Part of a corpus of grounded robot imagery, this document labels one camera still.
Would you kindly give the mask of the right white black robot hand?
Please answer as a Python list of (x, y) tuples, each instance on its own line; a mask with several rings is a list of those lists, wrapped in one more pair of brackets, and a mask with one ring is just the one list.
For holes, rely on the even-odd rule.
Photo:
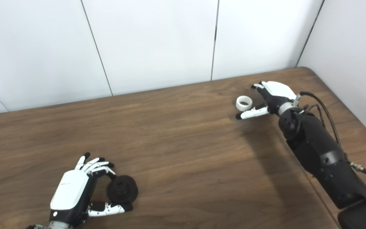
[(249, 119), (266, 114), (275, 114), (280, 116), (286, 110), (299, 106), (300, 95), (296, 95), (293, 90), (285, 84), (275, 81), (261, 81), (258, 84), (253, 84), (251, 88), (255, 89), (262, 96), (265, 103), (255, 106), (252, 109), (247, 107), (240, 108), (241, 102), (246, 102), (251, 105), (252, 100), (245, 96), (238, 97), (237, 109), (241, 111), (235, 116), (238, 120)]

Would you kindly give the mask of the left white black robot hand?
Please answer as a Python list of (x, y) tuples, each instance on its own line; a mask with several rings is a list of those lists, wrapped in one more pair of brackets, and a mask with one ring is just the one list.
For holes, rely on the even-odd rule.
[[(104, 217), (133, 210), (138, 197), (138, 185), (128, 175), (118, 176), (114, 164), (103, 157), (88, 160), (86, 152), (74, 169), (66, 171), (50, 202), (49, 229), (75, 229), (89, 217)], [(97, 181), (110, 178), (106, 187), (108, 202), (92, 201)]]

